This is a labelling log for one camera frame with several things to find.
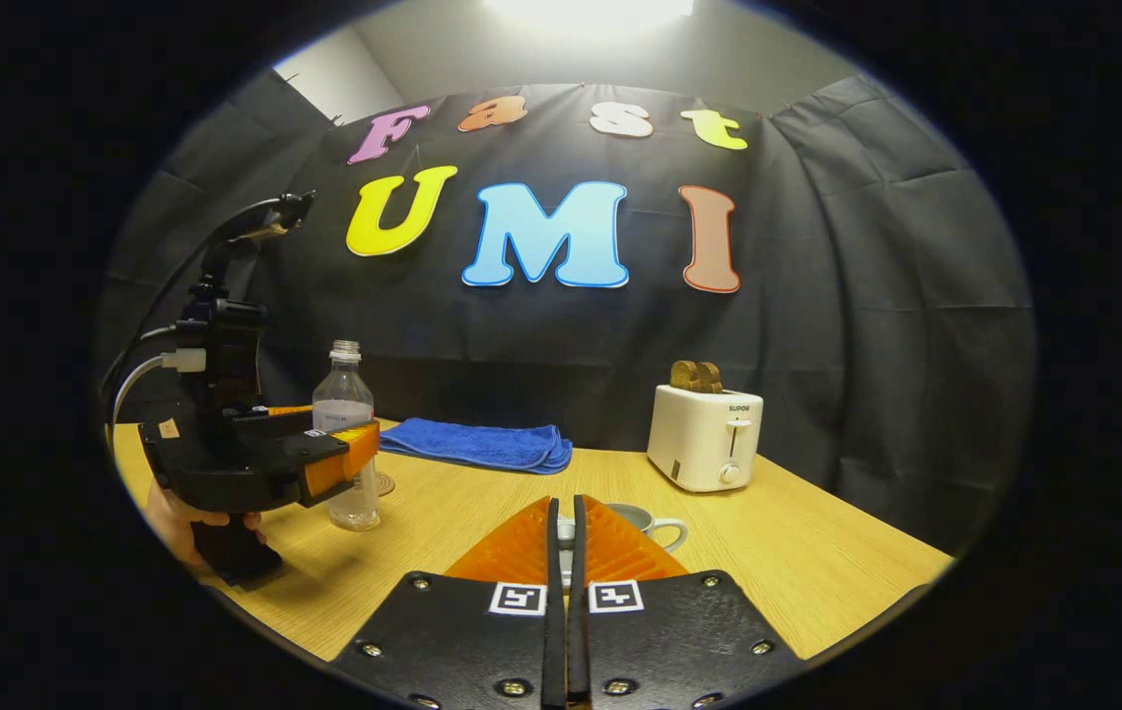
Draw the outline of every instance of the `black cable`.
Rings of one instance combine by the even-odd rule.
[[[116,365],[111,366],[113,372],[109,371],[105,372],[105,378],[102,381],[102,391],[101,391],[102,404],[107,405],[107,407],[108,405],[110,405],[110,399],[113,399],[114,391],[118,389],[119,370],[120,368],[122,368],[122,365],[127,361],[127,358],[132,353],[132,350],[136,350],[136,347],[139,345],[139,342],[141,342],[142,328],[145,328],[146,321],[148,321],[154,315],[154,312],[157,311],[157,306],[160,305],[160,303],[163,303],[163,297],[165,297],[167,293],[171,291],[171,287],[174,287],[175,283],[180,280],[180,277],[182,277],[183,271],[187,270],[188,266],[192,265],[192,260],[196,259],[197,255],[201,255],[202,250],[204,250],[210,246],[213,246],[215,241],[223,241],[226,239],[237,237],[238,232],[245,231],[245,228],[241,228],[240,225],[240,221],[242,220],[243,216],[252,216],[256,210],[263,208],[270,209],[274,205],[279,205],[280,202],[282,202],[280,197],[264,200],[254,203],[254,205],[250,205],[249,208],[245,208],[245,210],[237,212],[236,215],[229,216],[229,219],[222,224],[219,224],[218,228],[213,230],[213,232],[206,234],[206,238],[202,239],[201,243],[193,251],[188,252],[188,256],[185,257],[185,259],[182,262],[180,262],[180,265],[174,269],[174,271],[171,271],[171,275],[169,277],[167,277],[166,283],[164,283],[163,287],[158,289],[157,295],[150,302],[150,306],[148,306],[148,308],[145,311],[145,314],[141,315],[141,320],[139,320],[138,323],[136,324],[136,335],[131,338],[131,341],[128,341],[127,347],[125,347],[123,351],[119,352],[118,358],[116,359],[118,363],[117,367]]]
[[[146,340],[154,340],[158,336],[169,335],[169,333],[175,332],[175,326],[166,326],[156,330],[150,330],[136,340],[137,345],[145,342]],[[123,351],[119,351],[114,356],[113,363],[110,363],[110,368],[105,370],[104,376],[101,377],[101,384],[96,387],[98,391],[101,391],[102,398],[105,397],[105,386],[118,377],[118,369],[123,367]]]

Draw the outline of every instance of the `letter cutout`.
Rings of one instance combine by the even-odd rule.
[[[580,182],[561,205],[544,215],[534,193],[524,184],[494,184],[478,199],[486,205],[478,256],[461,275],[469,286],[504,286],[513,268],[504,261],[512,242],[516,261],[530,283],[543,278],[553,257],[567,247],[557,279],[565,286],[618,288],[631,278],[618,262],[618,203],[627,188],[614,182]]]
[[[364,142],[359,145],[359,150],[352,157],[346,159],[346,164],[352,166],[355,163],[362,163],[364,160],[385,156],[386,150],[388,150],[386,148],[386,139],[394,142],[403,138],[403,135],[407,133],[407,129],[412,127],[413,120],[420,120],[429,116],[429,107],[415,107],[403,109],[403,111],[395,111],[394,113],[386,113],[385,117],[374,118],[373,127],[369,127],[368,135],[364,136]]]
[[[741,138],[728,135],[728,129],[741,130],[741,125],[737,125],[732,118],[723,118],[718,111],[683,111],[680,116],[691,120],[692,130],[697,131],[697,138],[709,145],[718,145],[719,148],[728,148],[729,150],[744,150],[749,145]]]
[[[588,122],[600,133],[644,138],[653,132],[653,125],[644,120],[647,111],[634,103],[601,101],[591,108],[591,112],[592,118],[588,118]]]
[[[499,99],[491,99],[469,109],[469,117],[460,121],[457,126],[463,133],[484,129],[485,127],[497,127],[511,125],[525,116],[525,98],[522,95],[502,95]]]
[[[736,204],[727,194],[695,184],[679,187],[679,196],[692,211],[692,262],[683,269],[683,283],[710,293],[733,293],[741,277],[732,268],[728,215]]]
[[[439,203],[439,192],[452,175],[457,175],[457,167],[439,166],[427,167],[413,176],[417,184],[416,199],[412,200],[407,216],[390,229],[380,228],[381,211],[394,188],[403,184],[403,176],[385,176],[364,185],[359,188],[359,206],[355,208],[350,225],[346,228],[346,247],[359,257],[379,257],[416,241],[430,225],[430,216],[434,215],[434,206]]]

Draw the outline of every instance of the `label sticker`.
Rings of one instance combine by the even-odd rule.
[[[493,615],[543,616],[548,591],[548,585],[542,583],[497,583],[488,611]]]
[[[624,583],[591,583],[588,588],[589,615],[615,615],[618,611],[643,611],[636,580]]]
[[[175,418],[158,424],[158,435],[163,439],[180,439],[180,430],[175,428]]]

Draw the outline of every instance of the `cable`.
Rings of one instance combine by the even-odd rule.
[[[256,210],[259,210],[261,208],[270,209],[272,206],[279,205],[282,199],[277,197],[272,197],[269,200],[263,200],[256,202],[254,203],[254,205],[250,205],[249,208],[245,208],[245,210],[237,212],[236,215],[229,216],[229,219],[226,222],[219,224],[218,228],[211,231],[210,234],[206,234],[206,238],[201,240],[201,243],[197,246],[197,248],[188,252],[188,256],[185,257],[185,259],[182,262],[180,262],[176,269],[174,269],[174,271],[171,271],[171,275],[169,277],[167,277],[166,283],[163,284],[163,287],[158,288],[157,295],[150,302],[150,306],[148,306],[148,308],[145,311],[145,314],[141,315],[141,320],[139,320],[138,323],[136,324],[137,332],[139,332],[141,328],[145,328],[145,321],[148,321],[154,315],[154,312],[157,311],[158,305],[163,303],[163,297],[167,295],[167,293],[171,291],[171,287],[175,286],[175,282],[180,280],[180,277],[182,277],[183,271],[188,269],[188,266],[192,265],[192,260],[196,259],[197,255],[200,255],[202,250],[210,247],[211,243],[214,243],[215,241],[223,241],[223,239],[236,237],[236,232],[241,230],[240,224],[238,224],[238,221],[240,221],[243,216],[250,216],[251,214],[254,214]],[[139,345],[139,342],[141,342],[141,340],[142,340],[141,336],[132,336],[131,342],[128,342],[127,347],[125,347],[123,351],[120,352],[120,354],[118,356],[119,365],[122,365],[125,360],[127,360],[127,357],[131,354],[132,350],[135,350],[137,345]],[[102,400],[105,402],[110,400],[110,395],[116,389],[114,382],[118,379],[118,372],[117,368],[114,369],[116,369],[114,376],[110,377],[110,374],[107,372],[107,379],[104,382],[102,382],[102,395],[101,395]],[[113,436],[113,426],[110,426],[110,432],[111,432],[110,435]]]
[[[139,345],[139,343],[142,343],[146,340],[151,340],[155,338],[167,335],[167,333],[173,333],[173,332],[175,332],[175,326],[166,326],[163,329],[150,330],[150,332],[147,332],[145,333],[145,335],[138,338],[136,340],[136,343],[137,345]],[[104,377],[101,377],[101,385],[98,387],[98,390],[101,391],[102,399],[107,399],[105,386],[107,384],[110,384],[112,380],[114,380],[118,374],[118,369],[120,367],[123,367],[123,351],[119,351],[119,354],[116,356],[113,363],[110,363],[110,368],[105,370]]]
[[[155,358],[150,358],[146,361],[142,361],[142,363],[139,363],[138,367],[132,370],[132,374],[129,374],[129,376],[127,376],[127,379],[123,380],[122,387],[118,388],[118,396],[116,396],[114,398],[114,413],[110,415],[110,432],[108,432],[108,441],[110,441],[110,454],[114,453],[114,427],[118,424],[118,408],[122,407],[123,399],[127,396],[127,391],[129,389],[132,389],[132,385],[136,384],[136,381],[140,379],[141,376],[145,376],[145,372],[148,372],[150,370],[156,370],[163,367],[164,359],[165,357],[163,354],[157,354],[155,356]]]

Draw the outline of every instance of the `yellow letter u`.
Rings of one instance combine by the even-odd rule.
[[[417,184],[416,199],[412,200],[412,208],[403,223],[390,229],[380,228],[381,211],[394,188],[403,184],[403,176],[390,175],[364,185],[359,188],[359,206],[355,208],[350,228],[346,229],[346,247],[360,257],[379,257],[416,241],[430,225],[430,216],[434,215],[434,206],[439,203],[439,192],[452,175],[457,175],[457,167],[439,166],[413,176]]]

